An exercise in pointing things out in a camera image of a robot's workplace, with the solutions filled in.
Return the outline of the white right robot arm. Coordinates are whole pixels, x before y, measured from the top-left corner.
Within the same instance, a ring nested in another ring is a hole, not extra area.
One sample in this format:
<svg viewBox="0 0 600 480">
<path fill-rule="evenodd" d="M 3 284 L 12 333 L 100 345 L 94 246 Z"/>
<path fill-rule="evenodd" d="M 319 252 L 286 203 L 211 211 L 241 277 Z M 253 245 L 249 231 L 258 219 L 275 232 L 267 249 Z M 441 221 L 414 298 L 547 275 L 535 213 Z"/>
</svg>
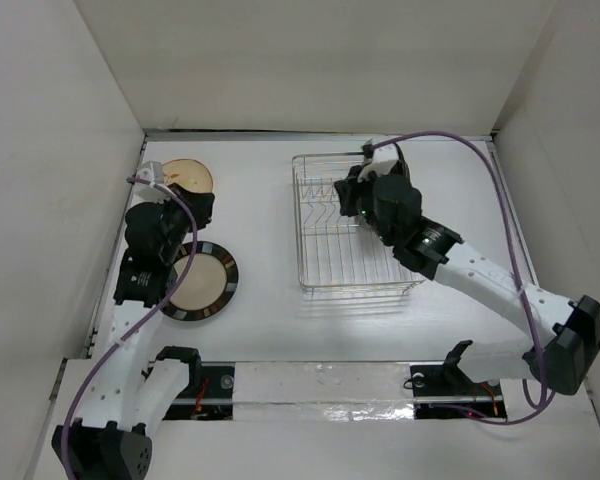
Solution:
<svg viewBox="0 0 600 480">
<path fill-rule="evenodd" d="M 423 216 L 422 195 L 401 167 L 365 180 L 361 171 L 354 166 L 334 183 L 341 215 L 363 218 L 406 269 L 472 298 L 526 336 L 460 341 L 443 363 L 445 387 L 464 393 L 487 380 L 535 379 L 558 394 L 576 394 L 600 351 L 600 303 L 516 281 L 459 234 Z"/>
</svg>

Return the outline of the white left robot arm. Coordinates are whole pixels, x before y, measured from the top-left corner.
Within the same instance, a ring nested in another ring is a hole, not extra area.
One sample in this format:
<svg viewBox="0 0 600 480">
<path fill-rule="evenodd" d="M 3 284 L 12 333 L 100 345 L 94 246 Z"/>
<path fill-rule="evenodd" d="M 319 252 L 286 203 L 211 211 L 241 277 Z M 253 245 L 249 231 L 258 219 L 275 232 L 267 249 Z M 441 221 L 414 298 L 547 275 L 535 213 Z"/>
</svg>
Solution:
<svg viewBox="0 0 600 480">
<path fill-rule="evenodd" d="M 52 446 L 70 479 L 143 479 L 152 437 L 178 395 L 202 387 L 195 363 L 167 357 L 148 364 L 163 309 L 182 280 L 176 256 L 210 222 L 215 196 L 163 187 L 165 199 L 125 214 L 127 247 L 113 294 L 106 350 L 72 400 Z"/>
</svg>

